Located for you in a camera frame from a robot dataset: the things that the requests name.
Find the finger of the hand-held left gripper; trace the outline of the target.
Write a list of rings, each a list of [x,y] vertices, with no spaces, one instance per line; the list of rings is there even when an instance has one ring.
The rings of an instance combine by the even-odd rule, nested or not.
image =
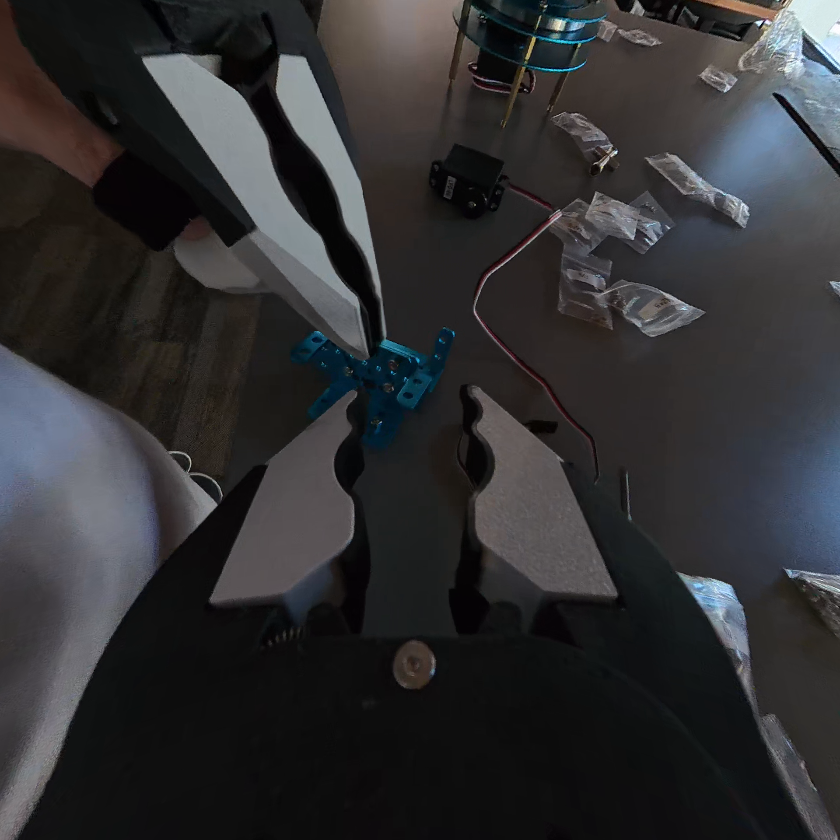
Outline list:
[[[246,199],[253,194],[256,175],[267,169],[258,157],[259,152],[267,152],[266,139],[248,104],[211,71],[210,56],[148,56],[143,64],[249,218],[250,229],[230,245],[223,241],[221,222],[214,221],[210,222],[213,234],[203,242],[176,242],[175,256],[188,273],[210,288],[270,291],[283,298],[233,250],[255,229]],[[371,356],[371,347],[339,347],[356,358]]]
[[[226,59],[224,81],[267,144],[246,199],[255,229],[234,252],[332,341],[377,347],[385,315],[361,179],[307,58],[280,54],[252,81],[233,70]]]

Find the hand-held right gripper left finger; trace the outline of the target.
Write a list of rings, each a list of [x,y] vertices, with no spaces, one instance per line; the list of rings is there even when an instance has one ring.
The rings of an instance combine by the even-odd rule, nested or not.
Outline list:
[[[266,465],[209,604],[278,606],[306,617],[364,599],[368,533],[354,485],[366,401],[343,395]]]

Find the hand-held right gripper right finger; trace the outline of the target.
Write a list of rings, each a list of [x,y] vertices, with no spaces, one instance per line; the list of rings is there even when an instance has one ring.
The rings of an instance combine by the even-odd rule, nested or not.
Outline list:
[[[476,385],[460,389],[467,502],[456,599],[467,611],[569,601],[612,605],[618,592],[565,463]]]

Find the blue metal bracket assembly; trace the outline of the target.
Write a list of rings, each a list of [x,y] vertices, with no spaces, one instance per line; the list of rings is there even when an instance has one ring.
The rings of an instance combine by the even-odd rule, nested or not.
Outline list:
[[[296,344],[290,352],[295,364],[307,364],[329,380],[328,387],[310,405],[315,421],[351,391],[367,395],[363,444],[383,450],[393,441],[404,416],[416,411],[430,395],[444,371],[455,331],[441,329],[430,354],[384,340],[368,360],[359,360],[320,331]]]

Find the dark wooden desk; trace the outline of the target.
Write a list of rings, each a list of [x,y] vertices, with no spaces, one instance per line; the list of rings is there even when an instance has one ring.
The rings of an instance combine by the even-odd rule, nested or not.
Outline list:
[[[388,336],[427,352],[456,337],[436,390],[357,484],[371,536],[364,630],[454,631],[448,589],[469,489],[455,461],[459,387],[478,385],[523,422],[558,419],[548,444],[592,471],[585,439],[486,336],[471,312],[484,270],[546,216],[506,195],[466,220],[427,184],[454,143],[504,160],[514,184],[562,208],[602,192],[651,192],[676,226],[645,255],[614,238],[612,277],[666,291],[706,314],[649,338],[557,311],[560,241],[542,234],[490,278],[479,313],[552,386],[593,436],[600,486],[615,501],[627,468],[632,516],[677,571],[730,583],[747,615],[760,708],[782,722],[838,826],[838,640],[784,574],[838,573],[838,177],[747,73],[725,94],[697,77],[735,70],[742,45],[657,20],[654,48],[596,40],[558,110],[580,112],[616,143],[619,167],[589,176],[546,116],[553,79],[505,103],[448,89],[455,2],[325,2],[320,37],[339,81],[368,207]],[[645,160],[677,155],[742,199],[745,228],[681,195]]]

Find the person's left hand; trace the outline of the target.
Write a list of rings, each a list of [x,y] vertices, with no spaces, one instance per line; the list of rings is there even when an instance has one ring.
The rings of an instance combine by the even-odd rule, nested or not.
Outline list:
[[[88,187],[123,153],[37,66],[6,1],[1,2],[1,142],[40,156]]]

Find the black servo motor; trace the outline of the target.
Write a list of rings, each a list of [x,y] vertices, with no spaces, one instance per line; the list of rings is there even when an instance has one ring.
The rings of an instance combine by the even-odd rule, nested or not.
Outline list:
[[[503,160],[455,143],[443,160],[430,165],[430,188],[464,217],[478,219],[498,210],[507,183]]]

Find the person's white clothing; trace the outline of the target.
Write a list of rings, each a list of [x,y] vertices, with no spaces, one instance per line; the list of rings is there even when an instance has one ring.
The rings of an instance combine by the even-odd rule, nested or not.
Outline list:
[[[2,347],[2,838],[125,613],[215,507],[142,426]]]

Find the large crumpled clear plastic wrap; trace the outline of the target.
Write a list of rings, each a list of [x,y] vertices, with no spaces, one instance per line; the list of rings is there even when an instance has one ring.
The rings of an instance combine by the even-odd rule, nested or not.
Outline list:
[[[827,145],[838,147],[838,72],[805,57],[804,31],[792,10],[779,12],[763,28],[759,40],[738,59],[738,69],[775,78],[803,119]]]

